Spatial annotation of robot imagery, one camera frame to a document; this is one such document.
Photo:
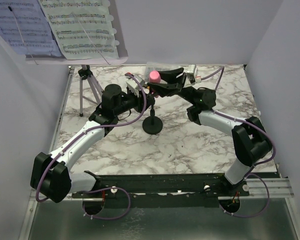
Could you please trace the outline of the white sheet music page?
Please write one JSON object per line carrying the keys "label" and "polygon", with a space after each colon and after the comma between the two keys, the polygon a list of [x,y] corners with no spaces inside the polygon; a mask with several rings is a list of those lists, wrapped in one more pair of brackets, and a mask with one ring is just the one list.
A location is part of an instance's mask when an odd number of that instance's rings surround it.
{"label": "white sheet music page", "polygon": [[108,0],[40,0],[61,53],[67,60],[118,59]]}

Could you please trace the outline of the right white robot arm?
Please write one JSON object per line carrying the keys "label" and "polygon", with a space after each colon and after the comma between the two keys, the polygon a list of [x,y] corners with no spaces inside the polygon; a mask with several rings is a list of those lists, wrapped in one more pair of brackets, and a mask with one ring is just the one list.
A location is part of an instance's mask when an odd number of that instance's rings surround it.
{"label": "right white robot arm", "polygon": [[240,183],[258,165],[266,163],[264,157],[277,153],[276,146],[266,133],[257,117],[247,119],[216,111],[217,89],[194,85],[203,81],[197,75],[196,65],[172,70],[153,70],[148,74],[147,85],[155,96],[179,96],[191,104],[187,109],[188,119],[199,126],[218,130],[232,137],[236,159],[225,172],[220,183],[220,191],[231,196],[238,190]]}

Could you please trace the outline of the pink toy microphone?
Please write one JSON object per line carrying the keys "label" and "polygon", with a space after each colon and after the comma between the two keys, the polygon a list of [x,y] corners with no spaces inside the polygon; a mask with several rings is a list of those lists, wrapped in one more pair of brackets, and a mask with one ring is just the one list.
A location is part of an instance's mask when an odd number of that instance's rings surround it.
{"label": "pink toy microphone", "polygon": [[148,82],[149,83],[160,83],[161,82],[161,76],[160,73],[156,70],[153,70],[148,75]]}

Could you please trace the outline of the black microphone stand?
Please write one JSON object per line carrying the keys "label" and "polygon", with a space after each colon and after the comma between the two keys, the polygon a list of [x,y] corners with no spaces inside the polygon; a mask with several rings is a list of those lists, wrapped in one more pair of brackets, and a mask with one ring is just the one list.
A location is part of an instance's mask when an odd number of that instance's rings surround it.
{"label": "black microphone stand", "polygon": [[150,105],[150,116],[146,117],[142,122],[142,129],[149,135],[157,135],[163,129],[162,120],[156,116],[155,113],[155,97],[157,96],[151,89],[150,86],[147,87],[149,93],[147,94],[147,101]]}

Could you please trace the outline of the lilac sheet music page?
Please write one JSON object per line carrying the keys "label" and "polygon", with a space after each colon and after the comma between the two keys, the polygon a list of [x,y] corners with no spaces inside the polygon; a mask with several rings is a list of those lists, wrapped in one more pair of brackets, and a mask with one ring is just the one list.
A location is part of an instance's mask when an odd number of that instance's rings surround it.
{"label": "lilac sheet music page", "polygon": [[0,0],[0,36],[20,55],[62,55],[37,0]]}

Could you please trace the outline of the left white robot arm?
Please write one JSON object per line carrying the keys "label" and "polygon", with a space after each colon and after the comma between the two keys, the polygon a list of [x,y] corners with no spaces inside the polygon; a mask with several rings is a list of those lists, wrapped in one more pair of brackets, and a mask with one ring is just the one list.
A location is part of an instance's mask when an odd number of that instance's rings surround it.
{"label": "left white robot arm", "polygon": [[120,123],[121,114],[136,110],[139,115],[132,120],[134,123],[153,102],[153,97],[145,93],[140,84],[136,91],[128,87],[126,92],[117,84],[107,85],[101,103],[79,132],[52,152],[41,152],[35,157],[30,179],[30,186],[36,190],[35,199],[38,202],[52,200],[59,203],[68,194],[80,192],[85,192],[91,198],[97,197],[101,191],[97,175],[88,170],[71,174],[72,167],[92,145],[102,140],[113,128],[131,124]]}

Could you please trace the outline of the lilac music stand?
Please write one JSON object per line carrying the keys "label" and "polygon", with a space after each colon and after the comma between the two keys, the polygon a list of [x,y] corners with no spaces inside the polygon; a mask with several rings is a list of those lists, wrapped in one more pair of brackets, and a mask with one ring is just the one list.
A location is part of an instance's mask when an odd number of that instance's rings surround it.
{"label": "lilac music stand", "polygon": [[30,63],[81,65],[80,80],[88,82],[95,105],[103,88],[90,65],[127,60],[120,28],[113,0],[0,0],[0,37]]}

